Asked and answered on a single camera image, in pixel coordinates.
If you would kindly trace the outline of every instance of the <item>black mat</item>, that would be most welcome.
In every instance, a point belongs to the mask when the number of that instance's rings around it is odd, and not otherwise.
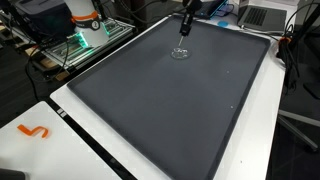
[[[269,40],[172,17],[68,84],[173,179],[212,179]]]

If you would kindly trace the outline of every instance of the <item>white table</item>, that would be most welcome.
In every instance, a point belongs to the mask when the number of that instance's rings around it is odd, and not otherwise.
[[[49,134],[26,136],[20,124],[46,127]],[[29,180],[121,179],[45,102],[1,128],[0,147],[0,168],[22,171]]]
[[[288,17],[297,8],[267,3],[288,9]],[[237,28],[236,18],[232,15],[206,22],[217,24],[219,20],[228,21],[231,29]],[[214,177],[215,180],[262,180],[266,177],[284,80],[283,64],[274,54],[275,50],[271,48],[260,67]],[[50,97],[136,178],[169,179],[66,86],[58,89]]]

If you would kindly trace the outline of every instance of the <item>clear glass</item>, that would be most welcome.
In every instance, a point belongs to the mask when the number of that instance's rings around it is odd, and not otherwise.
[[[173,48],[171,52],[171,57],[178,60],[187,59],[191,56],[191,51],[183,47]]]

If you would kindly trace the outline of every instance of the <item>floor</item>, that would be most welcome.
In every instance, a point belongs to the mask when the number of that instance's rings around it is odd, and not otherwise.
[[[171,9],[175,4],[164,4]],[[152,6],[148,16],[162,14],[163,9]],[[312,53],[302,44],[300,60],[304,63],[319,65]],[[13,48],[4,47],[0,50],[0,128],[12,119],[36,104],[31,84],[24,72],[27,62],[25,55],[17,54]],[[38,95],[42,100],[48,100],[49,95],[65,82],[37,84]],[[291,121],[301,131],[320,145],[319,128]],[[277,124],[272,152],[270,156],[268,180],[320,180],[320,154],[310,153],[304,143]]]

